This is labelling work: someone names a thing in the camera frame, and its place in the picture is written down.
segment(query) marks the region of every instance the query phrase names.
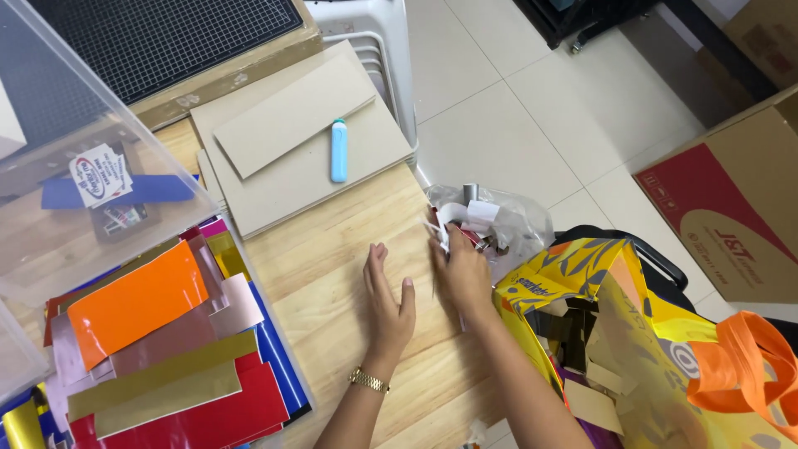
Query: hand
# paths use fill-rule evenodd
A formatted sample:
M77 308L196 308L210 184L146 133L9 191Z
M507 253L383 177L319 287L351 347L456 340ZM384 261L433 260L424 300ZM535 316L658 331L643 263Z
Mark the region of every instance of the hand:
M406 277L401 285L401 304L397 304L383 272L387 256L388 249L382 243L371 244L369 258L363 267L363 280L373 317L373 340L369 355L389 358L398 363L416 327L416 290L413 281Z
M493 317L496 310L491 302L493 288L488 261L454 224L447 224L446 231L449 236L448 263L438 240L429 240L444 293L469 324Z

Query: plastic bag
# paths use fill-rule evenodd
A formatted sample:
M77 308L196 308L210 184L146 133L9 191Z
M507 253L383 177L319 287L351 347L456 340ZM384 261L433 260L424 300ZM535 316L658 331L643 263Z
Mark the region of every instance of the plastic bag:
M446 185L431 185L425 193L437 208L464 202L463 189ZM490 233L500 248L509 247L503 256L484 252L491 269L491 283L496 285L511 270L548 248L554 242L554 228L549 212L530 198L480 187L479 200L500 207Z

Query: bag handle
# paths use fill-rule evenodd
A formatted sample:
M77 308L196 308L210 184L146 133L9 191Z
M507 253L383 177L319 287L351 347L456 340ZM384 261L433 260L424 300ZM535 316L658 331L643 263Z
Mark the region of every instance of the bag handle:
M755 411L798 443L798 359L772 324L756 313L741 311L717 324L717 343L691 341L690 345L699 372L699 378L687 386L691 404L720 413ZM764 361L776 380L765 382ZM780 425L768 409L774 401L779 401L787 425Z

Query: white tiled floor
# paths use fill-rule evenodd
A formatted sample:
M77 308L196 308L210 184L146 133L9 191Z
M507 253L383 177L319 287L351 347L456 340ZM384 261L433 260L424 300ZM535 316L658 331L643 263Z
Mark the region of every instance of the white tiled floor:
M405 2L423 177L531 197L558 230L632 232L685 270L700 311L728 313L630 176L703 127L620 31L572 55L512 0Z

